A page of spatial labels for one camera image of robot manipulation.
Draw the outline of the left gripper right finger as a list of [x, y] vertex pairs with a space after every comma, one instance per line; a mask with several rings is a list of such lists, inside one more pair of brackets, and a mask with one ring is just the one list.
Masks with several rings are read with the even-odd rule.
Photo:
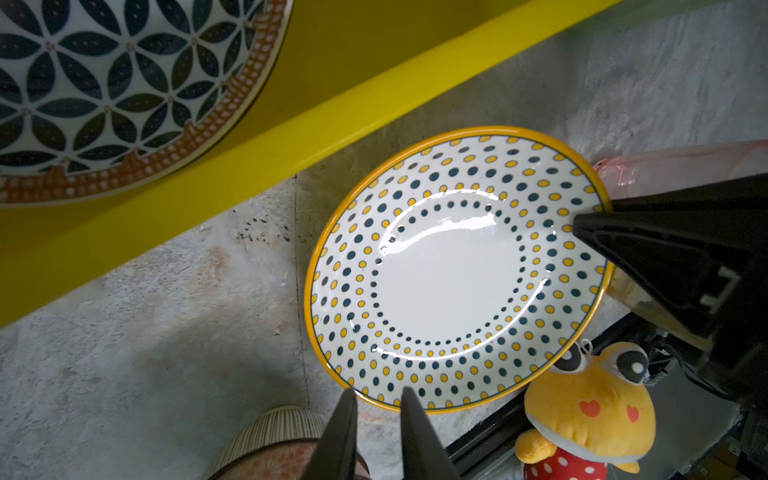
[[403, 389], [400, 410], [403, 478], [458, 480], [458, 471], [410, 387]]

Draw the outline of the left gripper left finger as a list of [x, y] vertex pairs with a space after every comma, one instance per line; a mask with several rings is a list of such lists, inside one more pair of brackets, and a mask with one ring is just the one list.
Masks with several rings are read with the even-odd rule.
[[317, 442], [302, 480], [350, 480], [357, 463], [357, 395], [346, 389]]

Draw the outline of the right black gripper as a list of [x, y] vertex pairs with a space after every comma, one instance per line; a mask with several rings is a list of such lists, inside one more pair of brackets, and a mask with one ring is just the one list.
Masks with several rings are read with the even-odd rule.
[[687, 327], [708, 327], [697, 372], [750, 408], [767, 406], [768, 174], [617, 200], [614, 212], [693, 211], [704, 228], [676, 214], [591, 213], [574, 235], [624, 271]]

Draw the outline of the pink patterned bowl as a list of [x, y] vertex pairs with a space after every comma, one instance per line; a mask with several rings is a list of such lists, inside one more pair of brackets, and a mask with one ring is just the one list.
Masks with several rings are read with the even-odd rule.
[[295, 440], [267, 446], [236, 459], [211, 479], [301, 479], [317, 440]]

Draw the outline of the yellow rimmed dotted plate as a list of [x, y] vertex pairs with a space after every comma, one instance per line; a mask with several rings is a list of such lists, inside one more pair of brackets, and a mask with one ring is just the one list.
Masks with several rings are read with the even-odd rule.
[[549, 136], [477, 127], [386, 161], [312, 254], [304, 311], [321, 365], [364, 401], [432, 413], [501, 398], [594, 317], [612, 264], [575, 235], [612, 208], [596, 171]]

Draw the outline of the geometric flower pattern plate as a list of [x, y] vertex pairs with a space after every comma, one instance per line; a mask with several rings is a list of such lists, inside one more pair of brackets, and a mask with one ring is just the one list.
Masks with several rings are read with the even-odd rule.
[[1, 204], [124, 191], [199, 159], [244, 116], [293, 5], [42, 0], [1, 5]]

